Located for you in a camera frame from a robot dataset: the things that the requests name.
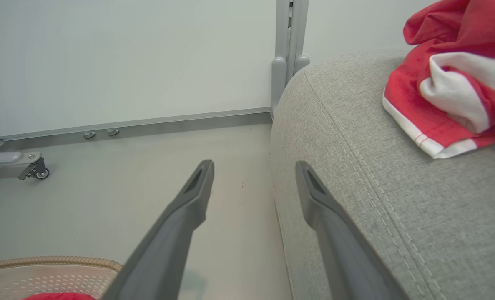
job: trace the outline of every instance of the gray floor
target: gray floor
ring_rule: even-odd
[[[215,179],[179,299],[289,300],[269,172],[267,114],[9,142],[40,150],[40,181],[0,170],[0,260],[75,255],[124,263],[203,159]]]

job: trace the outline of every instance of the wicker basket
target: wicker basket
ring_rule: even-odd
[[[41,293],[76,292],[103,296],[121,270],[112,260],[39,256],[0,262],[0,300],[22,300]]]

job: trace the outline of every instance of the red towel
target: red towel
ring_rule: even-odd
[[[77,292],[46,292],[44,294],[28,296],[23,300],[95,300],[95,298]]]
[[[495,0],[442,0],[413,15],[418,45],[388,80],[383,107],[432,158],[495,142]]]

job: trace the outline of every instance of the white stripe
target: white stripe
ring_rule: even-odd
[[[382,106],[385,110],[396,120],[398,125],[401,126],[403,131],[409,137],[415,141],[425,153],[429,154],[433,159],[447,159],[453,156],[459,155],[464,152],[475,150],[477,145],[472,139],[465,139],[459,142],[454,142],[449,147],[444,148],[438,142],[424,135],[407,117],[405,117],[399,110],[386,99],[383,95]]]
[[[429,58],[431,77],[420,83],[424,99],[473,133],[489,129],[488,114],[468,79],[457,72],[445,72],[436,55]]]
[[[436,54],[431,57],[440,67],[452,66],[495,89],[495,58],[466,52]]]

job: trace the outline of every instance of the white wall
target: white wall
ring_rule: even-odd
[[[0,136],[270,106],[274,1],[0,0]]]
[[[311,62],[342,53],[405,45],[409,17],[434,0],[310,0],[303,54]]]

